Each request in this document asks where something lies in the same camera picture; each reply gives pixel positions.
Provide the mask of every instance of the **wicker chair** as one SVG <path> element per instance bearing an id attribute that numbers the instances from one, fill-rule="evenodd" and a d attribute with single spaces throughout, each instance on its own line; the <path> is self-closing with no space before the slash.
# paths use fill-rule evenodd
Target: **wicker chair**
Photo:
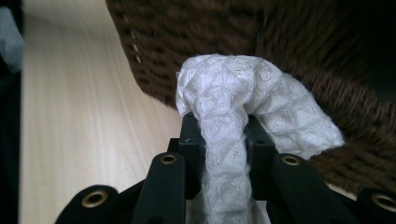
<path id="1" fill-rule="evenodd" d="M 175 107 L 176 72 L 196 55 L 253 55 L 299 79 L 346 145 L 311 159 L 329 183 L 396 192 L 396 107 L 369 88 L 353 0 L 106 0 L 139 87 Z"/>

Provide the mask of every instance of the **crumpled white cloth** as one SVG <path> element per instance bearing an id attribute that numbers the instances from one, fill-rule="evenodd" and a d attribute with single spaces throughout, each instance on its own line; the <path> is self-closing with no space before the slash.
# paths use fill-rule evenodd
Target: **crumpled white cloth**
<path id="1" fill-rule="evenodd" d="M 206 142 L 202 190 L 191 223 L 263 223 L 251 198 L 243 130 L 255 115 L 276 149 L 305 159 L 344 144 L 338 128 L 305 87 L 267 61 L 204 55 L 184 62 L 177 109 L 193 112 Z"/>
<path id="2" fill-rule="evenodd" d="M 0 56 L 13 74 L 21 71 L 23 38 L 8 7 L 0 7 Z"/>

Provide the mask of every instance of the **wood grain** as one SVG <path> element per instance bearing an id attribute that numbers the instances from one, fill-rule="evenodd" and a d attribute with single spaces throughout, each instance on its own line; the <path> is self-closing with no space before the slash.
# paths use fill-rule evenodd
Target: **wood grain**
<path id="1" fill-rule="evenodd" d="M 20 223 L 54 223 L 88 186 L 145 178 L 181 117 L 136 85 L 104 1 L 24 11 Z"/>

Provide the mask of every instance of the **wooden table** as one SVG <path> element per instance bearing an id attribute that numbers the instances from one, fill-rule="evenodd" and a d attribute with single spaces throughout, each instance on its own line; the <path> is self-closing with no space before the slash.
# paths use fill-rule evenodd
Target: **wooden table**
<path id="1" fill-rule="evenodd" d="M 88 186 L 145 178 L 181 116 L 136 85 L 104 0 L 24 12 L 20 222 L 46 224 Z"/>

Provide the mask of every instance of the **screw hole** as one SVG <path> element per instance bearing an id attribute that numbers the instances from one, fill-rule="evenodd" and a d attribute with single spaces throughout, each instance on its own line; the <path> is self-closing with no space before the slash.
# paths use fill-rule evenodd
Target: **screw hole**
<path id="1" fill-rule="evenodd" d="M 102 203 L 107 199 L 107 192 L 102 189 L 96 190 L 87 194 L 81 201 L 82 206 L 86 208 L 93 208 Z"/>
<path id="2" fill-rule="evenodd" d="M 172 164 L 177 161 L 177 157 L 173 155 L 165 155 L 161 158 L 163 164 Z"/>
<path id="3" fill-rule="evenodd" d="M 300 161 L 292 156 L 282 157 L 282 161 L 285 162 L 287 165 L 299 165 L 300 164 Z"/>
<path id="4" fill-rule="evenodd" d="M 396 201 L 387 195 L 383 194 L 373 194 L 372 195 L 373 202 L 380 206 L 381 208 L 388 210 L 392 213 L 396 213 Z"/>
<path id="5" fill-rule="evenodd" d="M 184 142 L 186 142 L 186 143 L 194 143 L 195 141 L 193 139 L 191 139 L 191 138 L 186 138 L 186 139 L 184 139 Z"/>

